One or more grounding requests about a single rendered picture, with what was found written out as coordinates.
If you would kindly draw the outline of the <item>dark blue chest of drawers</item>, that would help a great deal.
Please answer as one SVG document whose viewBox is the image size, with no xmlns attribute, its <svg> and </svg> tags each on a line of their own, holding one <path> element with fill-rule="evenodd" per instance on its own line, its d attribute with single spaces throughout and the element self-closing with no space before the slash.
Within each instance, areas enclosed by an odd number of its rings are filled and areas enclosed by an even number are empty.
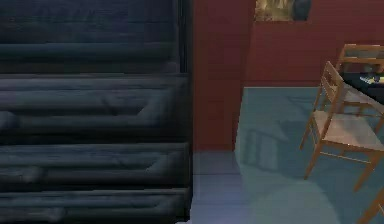
<svg viewBox="0 0 384 224">
<path fill-rule="evenodd" d="M 193 0 L 0 0 L 0 224 L 179 224 Z"/>
</svg>

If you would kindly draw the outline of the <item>wooden chair with grey seat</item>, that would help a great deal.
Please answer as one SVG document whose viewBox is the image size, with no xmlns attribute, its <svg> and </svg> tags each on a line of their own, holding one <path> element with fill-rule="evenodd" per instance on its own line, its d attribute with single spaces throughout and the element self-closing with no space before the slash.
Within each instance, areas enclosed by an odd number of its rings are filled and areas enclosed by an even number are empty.
<svg viewBox="0 0 384 224">
<path fill-rule="evenodd" d="M 340 75 L 346 72 L 384 73 L 384 46 L 345 44 L 335 68 Z M 356 107 L 359 116 L 362 116 L 366 109 L 373 109 L 377 112 L 377 117 L 384 117 L 384 105 L 359 93 L 346 83 L 337 102 L 337 110 L 342 112 L 345 107 Z"/>
<path fill-rule="evenodd" d="M 353 188 L 357 192 L 384 157 L 384 145 L 366 119 L 341 111 L 345 93 L 342 76 L 327 61 L 299 149 L 303 148 L 308 134 L 311 134 L 314 150 L 304 179 L 310 176 L 320 155 L 365 164 Z"/>
</svg>

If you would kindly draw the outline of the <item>black dining table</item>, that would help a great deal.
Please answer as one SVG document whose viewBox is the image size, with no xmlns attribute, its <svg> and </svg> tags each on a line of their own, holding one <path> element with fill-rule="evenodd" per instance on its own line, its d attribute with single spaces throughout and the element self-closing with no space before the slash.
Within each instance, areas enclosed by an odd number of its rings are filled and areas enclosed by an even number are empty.
<svg viewBox="0 0 384 224">
<path fill-rule="evenodd" d="M 341 76 L 344 82 L 354 90 L 384 105 L 384 73 L 346 72 L 342 73 Z M 380 83 L 369 84 L 364 81 L 364 78 L 380 79 Z"/>
</svg>

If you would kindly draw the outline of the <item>small blue yellow object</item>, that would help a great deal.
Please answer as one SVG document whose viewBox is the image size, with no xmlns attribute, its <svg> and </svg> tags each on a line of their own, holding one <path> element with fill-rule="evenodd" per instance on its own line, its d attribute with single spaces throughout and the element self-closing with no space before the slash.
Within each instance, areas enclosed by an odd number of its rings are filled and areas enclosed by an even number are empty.
<svg viewBox="0 0 384 224">
<path fill-rule="evenodd" d="M 366 75 L 361 76 L 360 80 L 372 85 L 372 84 L 384 84 L 384 75 Z"/>
</svg>

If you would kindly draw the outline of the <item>framed wall picture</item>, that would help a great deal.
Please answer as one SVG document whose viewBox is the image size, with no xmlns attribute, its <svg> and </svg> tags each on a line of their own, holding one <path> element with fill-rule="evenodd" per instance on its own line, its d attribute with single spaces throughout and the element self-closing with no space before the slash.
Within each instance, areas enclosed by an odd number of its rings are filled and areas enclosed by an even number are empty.
<svg viewBox="0 0 384 224">
<path fill-rule="evenodd" d="M 312 0 L 256 0 L 254 20 L 258 22 L 306 21 Z"/>
</svg>

